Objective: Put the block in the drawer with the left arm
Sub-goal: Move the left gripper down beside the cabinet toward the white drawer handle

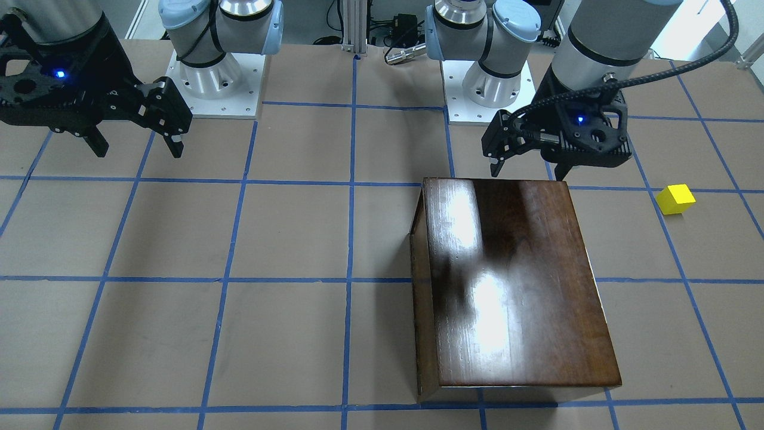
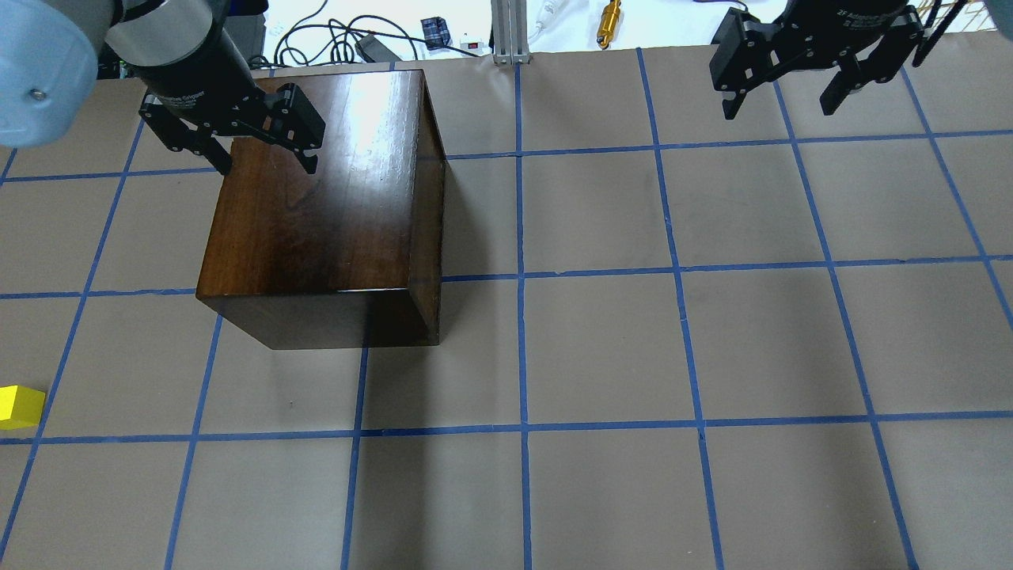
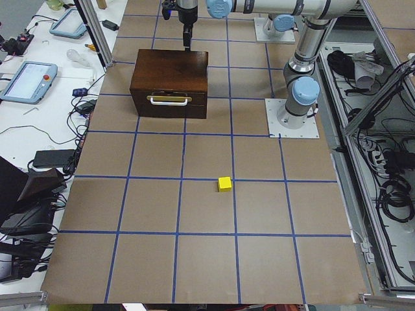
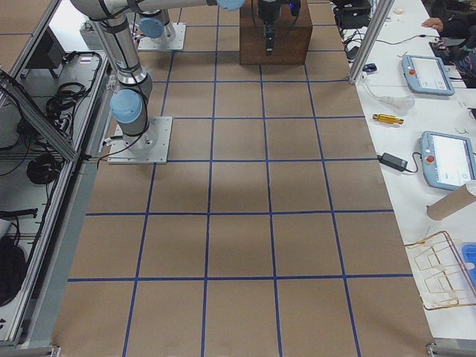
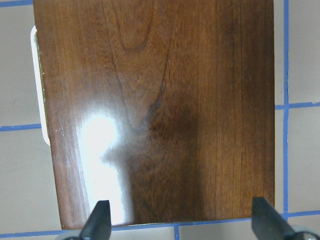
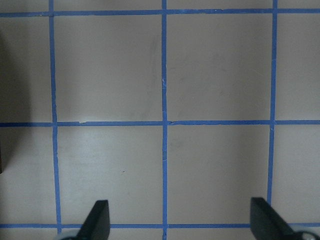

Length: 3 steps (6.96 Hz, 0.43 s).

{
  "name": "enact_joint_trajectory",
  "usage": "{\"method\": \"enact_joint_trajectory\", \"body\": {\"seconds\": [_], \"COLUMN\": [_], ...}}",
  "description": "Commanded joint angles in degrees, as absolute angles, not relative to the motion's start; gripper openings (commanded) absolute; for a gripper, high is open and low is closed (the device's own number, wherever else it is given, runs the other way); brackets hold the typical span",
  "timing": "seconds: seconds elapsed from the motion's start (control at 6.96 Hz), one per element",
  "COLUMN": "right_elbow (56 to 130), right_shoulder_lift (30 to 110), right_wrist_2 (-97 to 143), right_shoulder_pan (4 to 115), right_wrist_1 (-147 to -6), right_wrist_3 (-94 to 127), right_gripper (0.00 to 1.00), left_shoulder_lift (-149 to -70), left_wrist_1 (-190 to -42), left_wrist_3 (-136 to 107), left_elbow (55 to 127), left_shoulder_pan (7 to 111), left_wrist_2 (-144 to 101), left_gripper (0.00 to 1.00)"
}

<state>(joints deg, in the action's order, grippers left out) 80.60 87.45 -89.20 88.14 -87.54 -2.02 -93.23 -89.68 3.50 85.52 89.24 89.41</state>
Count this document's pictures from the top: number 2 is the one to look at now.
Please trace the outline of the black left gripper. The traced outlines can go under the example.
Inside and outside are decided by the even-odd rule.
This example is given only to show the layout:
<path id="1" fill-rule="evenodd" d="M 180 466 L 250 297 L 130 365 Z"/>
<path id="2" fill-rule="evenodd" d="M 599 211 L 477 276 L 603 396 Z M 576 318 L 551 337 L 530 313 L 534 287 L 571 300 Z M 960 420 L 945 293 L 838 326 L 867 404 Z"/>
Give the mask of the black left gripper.
<path id="1" fill-rule="evenodd" d="M 138 114 L 168 150 L 191 151 L 228 176 L 232 158 L 217 137 L 256 138 L 296 154 L 309 176 L 317 173 L 325 120 L 297 84 L 261 88 L 221 25 L 180 61 L 131 71 L 147 87 Z"/>

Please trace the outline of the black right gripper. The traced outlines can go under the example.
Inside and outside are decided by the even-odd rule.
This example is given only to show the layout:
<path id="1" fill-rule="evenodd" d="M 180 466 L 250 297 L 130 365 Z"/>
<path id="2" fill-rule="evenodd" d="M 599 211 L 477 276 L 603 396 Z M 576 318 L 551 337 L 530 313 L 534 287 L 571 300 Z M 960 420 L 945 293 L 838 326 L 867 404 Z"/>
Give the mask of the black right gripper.
<path id="1" fill-rule="evenodd" d="M 712 40 L 711 83 L 723 94 L 724 119 L 734 120 L 753 88 L 790 72 L 838 68 L 820 95 L 822 115 L 832 116 L 865 84 L 893 79 L 925 39 L 907 1 L 789 1 L 769 23 L 730 8 Z"/>

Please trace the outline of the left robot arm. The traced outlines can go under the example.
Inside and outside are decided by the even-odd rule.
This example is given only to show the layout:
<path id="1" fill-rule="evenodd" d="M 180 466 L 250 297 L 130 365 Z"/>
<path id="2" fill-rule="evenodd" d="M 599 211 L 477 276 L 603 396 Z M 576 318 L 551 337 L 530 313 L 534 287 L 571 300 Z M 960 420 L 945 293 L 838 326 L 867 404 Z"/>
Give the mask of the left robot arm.
<path id="1" fill-rule="evenodd" d="M 232 15 L 229 1 L 4 1 L 2 145 L 65 136 L 111 48 L 147 87 L 138 114 L 168 150 L 227 176 L 232 160 L 218 138 L 254 138 L 315 173 L 325 121 L 300 87 L 267 93 L 254 82 L 225 27 Z"/>

